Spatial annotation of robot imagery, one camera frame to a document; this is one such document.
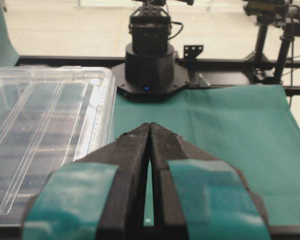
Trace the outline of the left gripper black left finger green tape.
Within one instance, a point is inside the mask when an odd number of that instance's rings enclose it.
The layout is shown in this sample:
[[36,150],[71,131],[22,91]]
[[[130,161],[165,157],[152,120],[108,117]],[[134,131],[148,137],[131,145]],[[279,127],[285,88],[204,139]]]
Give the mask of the left gripper black left finger green tape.
[[150,125],[52,171],[27,204],[24,240],[123,240],[142,222]]

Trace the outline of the left gripper black right finger green tape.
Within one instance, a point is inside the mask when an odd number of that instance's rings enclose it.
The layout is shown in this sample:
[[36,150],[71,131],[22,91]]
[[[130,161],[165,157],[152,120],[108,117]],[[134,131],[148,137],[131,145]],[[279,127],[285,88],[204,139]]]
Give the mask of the left gripper black right finger green tape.
[[156,205],[169,240],[269,240],[263,199],[244,172],[158,123],[150,124]]

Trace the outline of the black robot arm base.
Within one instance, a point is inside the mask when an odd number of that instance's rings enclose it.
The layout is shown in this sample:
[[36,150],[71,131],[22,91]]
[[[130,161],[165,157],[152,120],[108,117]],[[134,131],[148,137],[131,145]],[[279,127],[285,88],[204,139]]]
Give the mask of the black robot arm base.
[[165,0],[144,0],[129,16],[131,42],[124,62],[111,70],[120,91],[137,96],[168,95],[187,87],[188,71],[170,44],[172,19]]

